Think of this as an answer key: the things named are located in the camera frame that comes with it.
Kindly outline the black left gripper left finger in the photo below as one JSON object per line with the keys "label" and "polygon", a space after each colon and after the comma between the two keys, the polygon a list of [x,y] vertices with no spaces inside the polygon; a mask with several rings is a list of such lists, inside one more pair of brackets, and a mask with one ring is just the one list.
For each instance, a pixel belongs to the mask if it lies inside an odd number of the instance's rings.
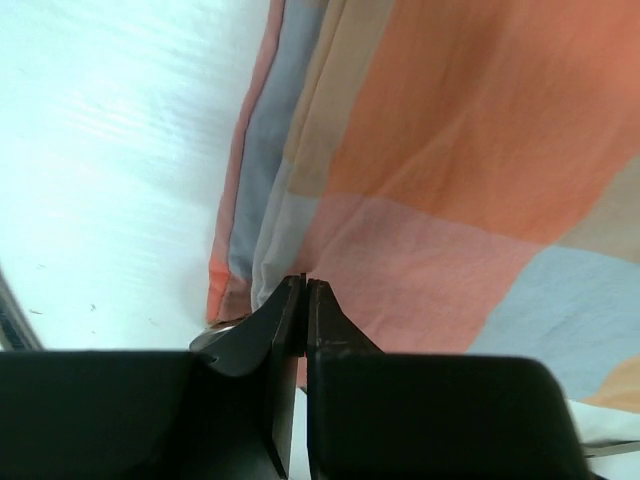
{"label": "black left gripper left finger", "polygon": [[298,290],[196,352],[2,349],[2,477],[286,478]]}

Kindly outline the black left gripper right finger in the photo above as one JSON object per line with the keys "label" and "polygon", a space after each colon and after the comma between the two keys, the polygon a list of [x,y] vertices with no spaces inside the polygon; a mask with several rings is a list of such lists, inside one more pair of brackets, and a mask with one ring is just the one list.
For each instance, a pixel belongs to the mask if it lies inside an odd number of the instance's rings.
{"label": "black left gripper right finger", "polygon": [[587,479],[560,387],[518,357],[385,353],[309,288],[315,479]]}

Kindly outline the checkered orange blue cloth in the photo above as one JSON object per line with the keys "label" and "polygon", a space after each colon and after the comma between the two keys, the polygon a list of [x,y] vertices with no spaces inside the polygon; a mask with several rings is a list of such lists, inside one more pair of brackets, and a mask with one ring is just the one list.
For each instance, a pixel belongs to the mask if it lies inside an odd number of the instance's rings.
{"label": "checkered orange blue cloth", "polygon": [[639,409],[639,5],[274,1],[212,323],[289,274],[389,351],[522,355]]}

